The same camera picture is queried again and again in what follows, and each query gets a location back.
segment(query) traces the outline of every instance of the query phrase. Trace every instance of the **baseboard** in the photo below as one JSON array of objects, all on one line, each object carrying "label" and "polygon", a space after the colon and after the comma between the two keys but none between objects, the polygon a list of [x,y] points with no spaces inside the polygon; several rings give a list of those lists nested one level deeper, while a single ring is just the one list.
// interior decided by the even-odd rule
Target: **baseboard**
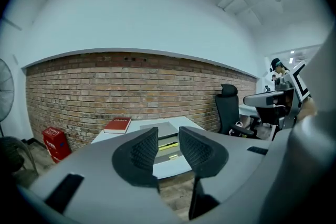
[{"label": "baseboard", "polygon": [[40,146],[42,146],[44,148],[47,148],[47,146],[45,144],[41,143],[39,140],[35,139],[34,137],[30,138],[28,140],[22,139],[22,142],[25,143],[25,144],[27,144],[27,145],[30,145],[30,144],[32,144],[32,143],[35,142],[35,143],[39,144]]}]

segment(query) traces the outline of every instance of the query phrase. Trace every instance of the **black rectangular slot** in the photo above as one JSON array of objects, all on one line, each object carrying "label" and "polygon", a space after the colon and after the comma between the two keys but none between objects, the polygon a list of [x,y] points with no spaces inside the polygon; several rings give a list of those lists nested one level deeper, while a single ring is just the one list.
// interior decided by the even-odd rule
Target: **black rectangular slot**
[{"label": "black rectangular slot", "polygon": [[261,155],[266,155],[268,150],[265,148],[261,148],[261,147],[256,147],[256,146],[251,146],[247,149],[248,151],[252,151],[254,153],[258,153]]},{"label": "black rectangular slot", "polygon": [[59,213],[63,213],[84,177],[68,174],[46,200],[46,204]]}]

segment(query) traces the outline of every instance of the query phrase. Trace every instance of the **black cap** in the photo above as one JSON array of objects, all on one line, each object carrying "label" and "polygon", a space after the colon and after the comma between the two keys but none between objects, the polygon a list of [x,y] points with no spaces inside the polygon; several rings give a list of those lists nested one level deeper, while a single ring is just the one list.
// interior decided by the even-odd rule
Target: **black cap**
[{"label": "black cap", "polygon": [[274,58],[272,63],[271,63],[271,66],[272,66],[272,71],[275,70],[276,66],[279,65],[281,63],[280,59],[279,58]]}]

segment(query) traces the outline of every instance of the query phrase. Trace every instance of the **red tool box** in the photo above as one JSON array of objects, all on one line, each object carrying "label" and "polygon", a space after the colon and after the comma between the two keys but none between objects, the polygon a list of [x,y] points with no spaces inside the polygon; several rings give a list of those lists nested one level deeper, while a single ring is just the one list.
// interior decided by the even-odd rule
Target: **red tool box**
[{"label": "red tool box", "polygon": [[71,153],[63,131],[49,127],[42,132],[42,135],[43,141],[55,163],[58,163]]}]

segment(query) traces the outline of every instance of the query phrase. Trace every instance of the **red book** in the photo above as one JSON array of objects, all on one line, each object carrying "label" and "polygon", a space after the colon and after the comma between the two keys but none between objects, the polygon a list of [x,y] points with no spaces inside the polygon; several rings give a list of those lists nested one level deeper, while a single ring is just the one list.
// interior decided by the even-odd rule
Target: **red book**
[{"label": "red book", "polygon": [[104,133],[124,134],[131,123],[131,118],[114,118],[104,128]]}]

